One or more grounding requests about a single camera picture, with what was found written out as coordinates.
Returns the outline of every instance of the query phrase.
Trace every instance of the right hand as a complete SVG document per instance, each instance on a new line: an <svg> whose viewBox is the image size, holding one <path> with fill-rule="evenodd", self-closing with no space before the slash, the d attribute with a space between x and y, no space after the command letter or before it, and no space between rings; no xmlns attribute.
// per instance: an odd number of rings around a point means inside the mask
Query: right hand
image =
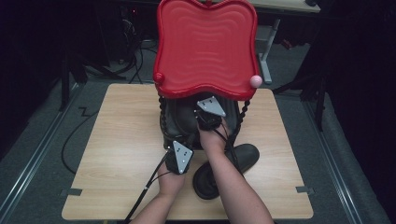
<svg viewBox="0 0 396 224"><path fill-rule="evenodd" d="M186 176L168 173L169 171L166 168L164 162L158 170L158 176L160 176L158 178L158 181L160 183L160 194L168 195L175 199L184 186L184 180Z"/></svg>
<svg viewBox="0 0 396 224"><path fill-rule="evenodd" d="M207 152L221 152L224 154L224 148L225 148L225 141L214 131L203 131L199 128L199 134L200 134L200 141L201 141L201 146L204 149L204 151ZM228 139L228 126L227 122L222 119L221 125L217 128L217 131L221 133L226 139Z"/></svg>

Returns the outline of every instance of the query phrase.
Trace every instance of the black shoe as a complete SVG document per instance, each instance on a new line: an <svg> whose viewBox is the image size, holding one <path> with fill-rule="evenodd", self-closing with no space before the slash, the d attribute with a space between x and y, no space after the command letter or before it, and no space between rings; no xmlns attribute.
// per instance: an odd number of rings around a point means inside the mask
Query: black shoe
<svg viewBox="0 0 396 224"><path fill-rule="evenodd" d="M259 150L251 144L243 144L234 149L236 158L238 159L239 169L241 173L250 169L260 157ZM225 155L230 161L233 161L231 150L228 150ZM209 161L204 163L194 174L192 180L195 193L202 199L212 200L219 196L219 190L216 185L215 177L212 173Z"/></svg>

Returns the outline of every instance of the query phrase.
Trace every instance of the wooden tabletop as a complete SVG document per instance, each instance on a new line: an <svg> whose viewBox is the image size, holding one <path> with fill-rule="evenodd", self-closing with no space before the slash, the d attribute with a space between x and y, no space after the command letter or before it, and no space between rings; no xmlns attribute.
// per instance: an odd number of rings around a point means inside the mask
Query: wooden tabletop
<svg viewBox="0 0 396 224"><path fill-rule="evenodd" d="M125 219L165 154L160 130L158 94L152 85L110 85L78 167L63 218ZM310 218L313 210L291 150L274 95L259 89L251 100L235 145L250 143L260 151L258 162L245 173L247 182L268 206L273 218ZM192 177L206 162L196 150L186 184L168 219L227 219L220 198L200 199ZM158 183L148 190L136 214L157 194Z"/></svg>

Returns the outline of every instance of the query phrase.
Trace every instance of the human arm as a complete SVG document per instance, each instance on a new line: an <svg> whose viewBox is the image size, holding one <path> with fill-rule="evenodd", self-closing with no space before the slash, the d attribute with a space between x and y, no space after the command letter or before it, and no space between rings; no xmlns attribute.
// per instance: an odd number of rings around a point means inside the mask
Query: human arm
<svg viewBox="0 0 396 224"><path fill-rule="evenodd" d="M143 208L143 210L130 222L139 223L164 223L178 193L184 185L184 175L168 173L166 165L163 163L158 170L160 190L158 194Z"/></svg>
<svg viewBox="0 0 396 224"><path fill-rule="evenodd" d="M226 123L217 131L226 136ZM259 195L224 154L225 142L213 131L200 130L201 146L209 159L221 201L231 223L274 223Z"/></svg>

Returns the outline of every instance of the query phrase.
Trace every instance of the pink ball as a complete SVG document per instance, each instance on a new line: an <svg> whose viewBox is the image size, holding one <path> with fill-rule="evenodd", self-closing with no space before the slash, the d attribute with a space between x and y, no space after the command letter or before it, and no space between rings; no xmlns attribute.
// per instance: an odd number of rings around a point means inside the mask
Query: pink ball
<svg viewBox="0 0 396 224"><path fill-rule="evenodd" d="M250 78L251 87L259 88L261 84L262 84L262 77L256 75Z"/></svg>

